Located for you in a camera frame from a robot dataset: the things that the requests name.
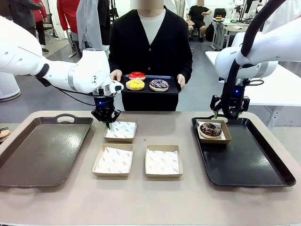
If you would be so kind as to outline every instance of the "yellow glazed donut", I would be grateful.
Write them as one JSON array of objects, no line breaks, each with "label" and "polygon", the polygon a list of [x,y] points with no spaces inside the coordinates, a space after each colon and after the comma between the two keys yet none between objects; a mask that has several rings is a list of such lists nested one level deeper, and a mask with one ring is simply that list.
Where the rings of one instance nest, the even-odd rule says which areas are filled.
[{"label": "yellow glazed donut", "polygon": [[145,83],[141,80],[130,80],[126,83],[127,89],[129,90],[142,90],[145,86]]}]

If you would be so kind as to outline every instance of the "table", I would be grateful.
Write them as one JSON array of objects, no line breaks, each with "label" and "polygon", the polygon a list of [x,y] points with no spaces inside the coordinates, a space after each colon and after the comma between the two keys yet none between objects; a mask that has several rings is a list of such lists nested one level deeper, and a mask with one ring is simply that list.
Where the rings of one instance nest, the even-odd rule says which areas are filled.
[{"label": "table", "polygon": [[[92,117],[90,111],[47,111],[31,114],[7,140],[0,153],[36,117],[71,113]],[[0,188],[0,221],[37,225],[280,225],[301,222],[301,168],[260,119],[249,118],[286,164],[297,183],[289,188],[225,188],[208,179],[191,125],[193,117],[212,112],[125,113],[137,119],[134,154],[128,178],[102,178],[92,167],[104,141],[105,126],[94,120],[75,164],[57,188]],[[180,178],[147,178],[145,147],[179,145]]]},{"label": "table", "polygon": [[226,44],[226,48],[229,46],[229,41],[230,41],[230,36],[231,35],[236,35],[239,32],[246,32],[249,26],[241,26],[241,29],[234,29],[233,26],[225,26],[224,30],[225,30],[225,36],[227,37],[227,44]]},{"label": "table", "polygon": [[[229,27],[229,28],[232,28],[232,26],[241,26],[243,27],[243,29],[240,29],[240,30],[236,30],[238,32],[245,32],[246,29],[248,28],[248,24],[244,24],[244,23],[231,23],[231,22],[226,22],[226,21],[214,21],[215,18],[211,18],[211,20],[213,22],[216,22],[216,27],[215,27],[215,30],[214,30],[214,35],[213,35],[213,41],[212,41],[212,44],[210,45],[214,50],[222,50],[223,49],[223,44],[224,44],[224,37],[227,33],[227,31],[225,30],[226,27]],[[227,46],[229,44],[229,39],[230,39],[230,36],[231,35],[234,35],[236,34],[235,32],[232,32],[232,33],[229,33],[228,36],[227,36]]]},{"label": "table", "polygon": [[[213,66],[218,53],[205,53]],[[262,80],[264,84],[260,86],[247,86],[245,96],[250,98],[250,105],[273,106],[272,110],[267,108],[271,113],[267,126],[272,127],[284,106],[301,106],[301,78],[278,65],[270,76]]]}]

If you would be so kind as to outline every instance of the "red jacket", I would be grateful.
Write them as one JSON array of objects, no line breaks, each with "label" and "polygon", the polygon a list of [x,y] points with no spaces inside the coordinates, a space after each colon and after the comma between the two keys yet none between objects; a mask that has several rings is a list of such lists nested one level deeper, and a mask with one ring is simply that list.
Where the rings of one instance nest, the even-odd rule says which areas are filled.
[{"label": "red jacket", "polygon": [[57,12],[64,31],[68,30],[69,24],[71,31],[77,33],[76,11],[79,6],[79,1],[80,0],[57,0]]},{"label": "red jacket", "polygon": [[36,22],[43,20],[43,18],[47,17],[47,13],[46,13],[46,9],[45,6],[42,2],[42,0],[32,0],[34,3],[42,3],[42,8],[38,9],[38,10],[34,10],[33,14],[34,14],[34,20]]}]

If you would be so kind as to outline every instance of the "backpack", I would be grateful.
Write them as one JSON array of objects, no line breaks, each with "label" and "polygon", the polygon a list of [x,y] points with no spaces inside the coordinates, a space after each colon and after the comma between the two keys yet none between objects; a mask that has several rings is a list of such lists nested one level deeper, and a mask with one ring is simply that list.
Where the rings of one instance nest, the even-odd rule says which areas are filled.
[{"label": "backpack", "polygon": [[207,30],[206,30],[206,40],[213,41],[213,36],[214,36],[214,27],[211,22],[211,24],[207,27]]}]

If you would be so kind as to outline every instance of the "hand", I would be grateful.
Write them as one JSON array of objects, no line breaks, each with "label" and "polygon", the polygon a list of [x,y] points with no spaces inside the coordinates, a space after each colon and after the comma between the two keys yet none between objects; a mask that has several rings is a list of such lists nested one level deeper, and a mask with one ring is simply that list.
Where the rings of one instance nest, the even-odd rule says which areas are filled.
[{"label": "hand", "polygon": [[121,70],[115,70],[110,74],[110,77],[112,80],[117,80],[120,81],[122,76],[122,71]]},{"label": "hand", "polygon": [[177,80],[178,80],[178,84],[181,86],[181,89],[184,89],[184,86],[185,86],[185,83],[186,83],[184,75],[179,74],[177,76]]}]

